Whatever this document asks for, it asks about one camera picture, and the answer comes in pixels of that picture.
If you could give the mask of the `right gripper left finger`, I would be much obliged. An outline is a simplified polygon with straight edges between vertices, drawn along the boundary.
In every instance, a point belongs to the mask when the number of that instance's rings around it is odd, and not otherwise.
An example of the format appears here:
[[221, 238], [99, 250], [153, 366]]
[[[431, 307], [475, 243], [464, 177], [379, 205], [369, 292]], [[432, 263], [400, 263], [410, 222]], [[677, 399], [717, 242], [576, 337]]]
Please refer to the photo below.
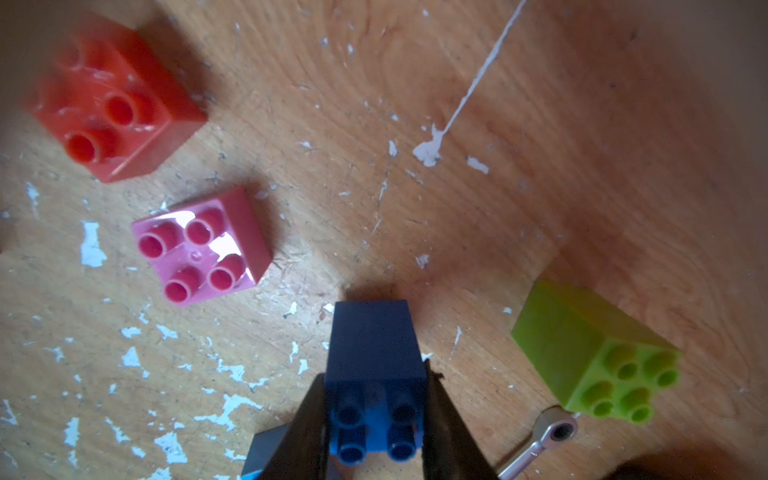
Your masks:
[[318, 374], [260, 479], [324, 480], [328, 465], [324, 375]]

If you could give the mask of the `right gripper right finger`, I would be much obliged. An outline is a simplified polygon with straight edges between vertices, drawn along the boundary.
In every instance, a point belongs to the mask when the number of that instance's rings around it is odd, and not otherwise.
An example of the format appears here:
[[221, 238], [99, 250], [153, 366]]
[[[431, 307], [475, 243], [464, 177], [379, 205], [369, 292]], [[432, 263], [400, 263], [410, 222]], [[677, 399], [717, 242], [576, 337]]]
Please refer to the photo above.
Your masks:
[[430, 367], [424, 409], [423, 476], [431, 480], [498, 478], [481, 452], [441, 380]]

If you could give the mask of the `light blue long lego brick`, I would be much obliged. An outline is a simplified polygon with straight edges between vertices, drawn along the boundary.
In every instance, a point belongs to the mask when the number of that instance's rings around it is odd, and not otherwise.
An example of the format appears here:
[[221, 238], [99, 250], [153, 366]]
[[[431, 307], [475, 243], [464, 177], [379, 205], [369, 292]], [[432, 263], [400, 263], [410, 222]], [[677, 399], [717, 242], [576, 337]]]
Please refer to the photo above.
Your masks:
[[291, 423], [287, 423], [254, 435], [246, 460], [242, 468], [241, 479], [257, 479], [278, 453], [278, 464], [287, 466], [298, 458], [299, 450], [294, 443], [290, 448], [283, 446], [285, 436], [290, 432]]

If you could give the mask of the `dark blue lego brick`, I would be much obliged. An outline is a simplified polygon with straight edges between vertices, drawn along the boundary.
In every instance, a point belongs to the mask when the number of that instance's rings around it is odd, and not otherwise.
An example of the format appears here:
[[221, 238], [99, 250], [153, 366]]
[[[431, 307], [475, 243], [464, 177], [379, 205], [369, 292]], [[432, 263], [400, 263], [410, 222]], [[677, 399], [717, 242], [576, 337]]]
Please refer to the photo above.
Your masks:
[[329, 451], [347, 465], [422, 447], [427, 372], [405, 300], [335, 304], [325, 372]]

